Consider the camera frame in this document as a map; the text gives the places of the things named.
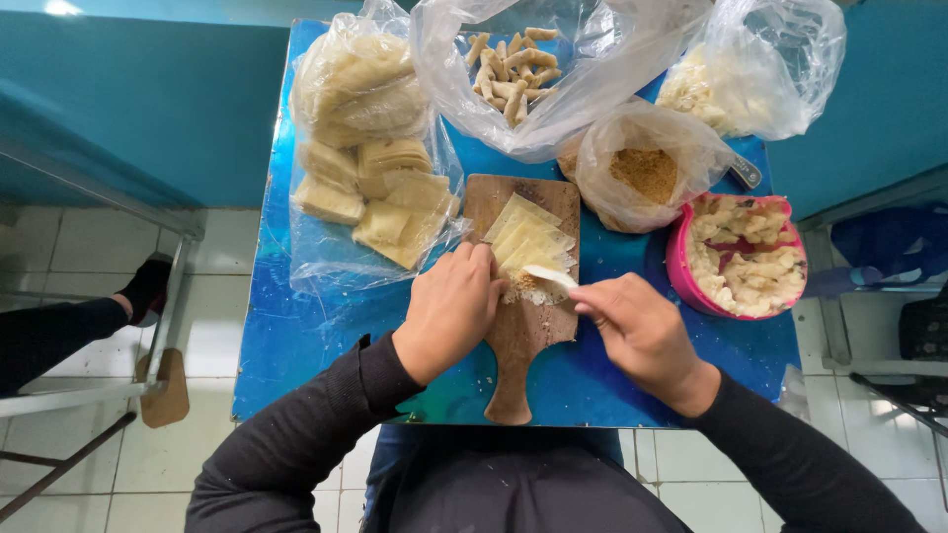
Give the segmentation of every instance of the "stack of pastry sheets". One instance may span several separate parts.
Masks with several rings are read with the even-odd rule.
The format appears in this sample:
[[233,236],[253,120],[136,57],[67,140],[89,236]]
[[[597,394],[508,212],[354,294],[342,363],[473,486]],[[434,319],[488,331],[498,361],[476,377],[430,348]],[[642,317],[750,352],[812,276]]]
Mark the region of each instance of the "stack of pastry sheets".
[[528,273],[529,266],[568,275],[576,260],[569,251],[576,240],[559,230],[562,220],[514,193],[483,237],[500,266],[498,275],[510,280],[504,301],[523,298],[541,304],[559,303],[567,295],[560,284]]
[[461,207],[447,176],[430,173],[431,159],[417,140],[370,140],[356,148],[357,157],[315,140],[301,152],[306,175],[293,195],[301,211],[355,226],[354,241],[407,270]]

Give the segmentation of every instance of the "right hand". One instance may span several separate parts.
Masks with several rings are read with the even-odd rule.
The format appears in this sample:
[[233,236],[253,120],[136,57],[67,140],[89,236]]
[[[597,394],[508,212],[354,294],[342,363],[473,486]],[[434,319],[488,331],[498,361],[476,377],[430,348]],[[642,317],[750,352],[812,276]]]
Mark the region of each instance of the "right hand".
[[576,312],[599,328],[612,363],[682,416],[714,403],[720,371],[698,358],[674,303],[629,273],[570,291]]
[[507,288],[506,280],[496,278],[490,246],[461,243],[411,283],[408,316],[392,343],[419,385],[431,383],[483,339]]

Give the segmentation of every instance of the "blue table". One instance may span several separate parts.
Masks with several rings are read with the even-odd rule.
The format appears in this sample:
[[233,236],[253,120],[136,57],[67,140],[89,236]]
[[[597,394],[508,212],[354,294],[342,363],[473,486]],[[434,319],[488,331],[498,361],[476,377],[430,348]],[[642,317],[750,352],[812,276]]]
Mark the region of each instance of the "blue table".
[[[298,21],[290,31],[288,61],[292,62],[328,27]],[[640,91],[654,101],[662,78]],[[277,136],[270,158],[264,194],[260,241],[253,267],[250,306],[244,325],[240,373],[234,391],[233,414],[246,420],[271,401],[296,388],[348,350],[358,338],[377,337],[397,327],[408,308],[410,282],[392,284],[346,297],[317,298],[289,286],[290,234],[288,195],[293,157],[293,124],[286,99],[293,82],[287,68],[280,97]],[[527,165],[487,148],[448,126],[466,174],[499,174],[561,179],[554,161]],[[763,173],[757,195],[772,192],[766,147],[756,138],[731,141]],[[742,193],[725,177],[716,193]],[[675,293],[665,274],[667,230],[647,235],[606,231],[598,218],[583,209],[580,238],[580,283],[588,284],[634,271],[681,306],[698,354],[757,393],[776,400],[785,366],[799,366],[796,334],[790,313],[762,322],[742,322],[702,315]],[[494,355],[481,343],[462,362],[405,402],[402,419],[412,422],[488,424],[483,409],[494,391]],[[531,424],[543,426],[669,427],[678,417],[620,374],[606,358],[595,327],[580,320],[576,342],[545,350],[534,361],[527,379]]]

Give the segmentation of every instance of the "pink bowl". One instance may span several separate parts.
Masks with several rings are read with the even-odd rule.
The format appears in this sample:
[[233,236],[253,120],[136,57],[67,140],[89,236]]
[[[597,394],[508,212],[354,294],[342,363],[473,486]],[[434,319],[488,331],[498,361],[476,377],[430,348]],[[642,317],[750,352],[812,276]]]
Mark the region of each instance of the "pink bowl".
[[[699,197],[720,197],[720,196],[732,196],[732,194],[711,194],[705,193]],[[790,202],[787,201],[783,196],[735,196],[738,202],[746,199],[754,199],[758,204],[767,205],[777,203],[780,204],[780,209],[787,215],[787,223],[784,224],[783,231],[791,231],[793,233],[793,241],[790,243],[780,243],[780,246],[793,246],[800,249],[800,253],[803,254],[804,261],[806,261],[806,251],[803,249],[803,242],[800,241],[800,235],[796,232],[796,228],[793,227],[793,224],[790,223]],[[725,311],[720,305],[714,303],[710,298],[708,298],[702,290],[698,287],[698,284],[695,282],[694,276],[691,275],[691,269],[688,267],[688,256],[685,252],[685,243],[688,239],[688,229],[691,227],[691,221],[695,217],[695,210],[691,207],[690,203],[684,204],[682,206],[682,216],[679,216],[674,222],[674,228],[671,231],[671,235],[668,237],[668,245],[665,248],[665,268],[668,270],[668,278],[671,280],[671,286],[675,288],[675,291],[678,292],[678,295],[682,297],[688,305],[691,305],[698,311],[706,315],[713,315],[718,317],[726,317],[730,319],[738,319],[739,321],[761,321],[764,319],[769,319],[775,317],[782,313],[783,311],[777,311],[773,315],[767,315],[766,317],[749,317],[747,315],[735,315],[728,311]],[[743,239],[738,243],[746,246],[747,245]],[[797,294],[791,301],[787,302],[787,308],[789,309],[800,299],[800,296],[803,294],[803,291],[800,291],[800,294]]]

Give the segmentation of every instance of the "clear plastic bag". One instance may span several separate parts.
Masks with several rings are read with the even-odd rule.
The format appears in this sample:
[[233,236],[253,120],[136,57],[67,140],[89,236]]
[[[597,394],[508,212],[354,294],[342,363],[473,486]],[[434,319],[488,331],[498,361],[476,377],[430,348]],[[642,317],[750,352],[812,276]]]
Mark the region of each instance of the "clear plastic bag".
[[429,103],[411,66],[408,35],[408,14],[389,0],[336,15],[293,63],[288,105],[297,131],[333,148],[423,135]]
[[[539,163],[677,61],[710,10],[706,0],[422,0],[411,10],[411,55],[423,89],[459,131]],[[462,24],[492,32],[491,45],[526,27],[558,30],[537,42],[563,71],[557,92],[515,129],[471,90]]]
[[407,33],[407,13],[368,0],[293,63],[294,290],[332,295],[412,278],[470,229],[458,217],[464,171],[447,129],[410,97]]
[[719,0],[656,103],[723,136],[803,135],[823,114],[845,52],[843,12],[830,0]]
[[[612,156],[626,148],[662,150],[675,161],[678,176],[667,203],[656,204],[612,177]],[[583,201],[608,230],[646,233],[670,224],[685,202],[718,183],[734,157],[714,130],[697,118],[634,97],[586,132],[574,180]]]

